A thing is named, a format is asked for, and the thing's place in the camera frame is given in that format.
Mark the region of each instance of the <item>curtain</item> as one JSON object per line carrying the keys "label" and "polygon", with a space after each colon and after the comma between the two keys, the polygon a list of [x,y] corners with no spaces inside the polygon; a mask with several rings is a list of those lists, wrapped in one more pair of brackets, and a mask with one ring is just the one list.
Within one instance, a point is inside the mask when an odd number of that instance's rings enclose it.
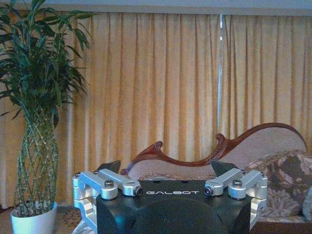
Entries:
{"label": "curtain", "polygon": [[220,132],[267,122],[296,128],[312,151],[312,17],[225,16]]}
{"label": "curtain", "polygon": [[[71,204],[75,172],[117,159],[125,168],[158,140],[172,158],[205,158],[216,144],[219,16],[101,13],[83,24],[91,50],[75,64],[89,85],[56,128],[57,202]],[[8,100],[0,105],[12,110]],[[13,205],[24,130],[23,116],[13,115],[0,118],[3,207]]]}

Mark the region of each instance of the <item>white flower pot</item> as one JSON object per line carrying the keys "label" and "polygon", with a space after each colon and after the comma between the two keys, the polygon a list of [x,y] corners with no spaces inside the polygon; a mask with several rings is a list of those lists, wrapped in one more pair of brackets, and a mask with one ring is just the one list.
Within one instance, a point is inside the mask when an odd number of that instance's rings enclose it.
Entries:
{"label": "white flower pot", "polygon": [[47,213],[33,217],[17,217],[16,210],[11,212],[14,234],[52,234],[58,204],[54,202],[53,209]]}

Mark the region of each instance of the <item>bolt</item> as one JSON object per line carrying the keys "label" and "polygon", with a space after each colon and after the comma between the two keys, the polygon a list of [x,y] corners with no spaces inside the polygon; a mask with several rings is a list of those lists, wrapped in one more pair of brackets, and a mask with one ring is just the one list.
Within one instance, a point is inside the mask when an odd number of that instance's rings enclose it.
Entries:
{"label": "bolt", "polygon": [[214,194],[214,190],[212,187],[206,187],[204,188],[204,192],[207,196],[212,196]]}
{"label": "bolt", "polygon": [[104,187],[105,188],[112,188],[114,186],[114,181],[111,180],[111,179],[107,179],[105,182],[104,182]]}
{"label": "bolt", "polygon": [[143,189],[141,187],[136,187],[134,192],[135,192],[135,196],[140,196],[143,192]]}
{"label": "bolt", "polygon": [[235,187],[242,187],[243,182],[240,179],[233,180],[233,186]]}

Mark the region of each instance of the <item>sofa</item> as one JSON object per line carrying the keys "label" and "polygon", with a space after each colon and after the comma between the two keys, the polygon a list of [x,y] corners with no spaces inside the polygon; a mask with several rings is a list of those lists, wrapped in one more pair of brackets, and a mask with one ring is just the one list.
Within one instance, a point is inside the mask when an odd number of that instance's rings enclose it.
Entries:
{"label": "sofa", "polygon": [[233,163],[268,177],[268,202],[252,233],[312,233],[312,156],[301,134],[282,123],[257,125],[235,139],[216,135],[216,149],[205,159],[183,162],[166,156],[161,141],[121,170],[131,179],[211,179],[212,159]]}

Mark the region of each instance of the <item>pillow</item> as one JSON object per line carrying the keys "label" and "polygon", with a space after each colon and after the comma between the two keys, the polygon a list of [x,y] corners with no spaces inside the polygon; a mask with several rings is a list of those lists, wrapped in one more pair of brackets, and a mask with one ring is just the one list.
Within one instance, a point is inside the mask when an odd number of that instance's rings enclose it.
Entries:
{"label": "pillow", "polygon": [[302,204],[302,213],[308,223],[312,223],[312,187],[310,187]]}
{"label": "pillow", "polygon": [[302,150],[266,155],[246,168],[268,177],[268,202],[260,214],[266,217],[299,215],[312,183],[312,156]]}

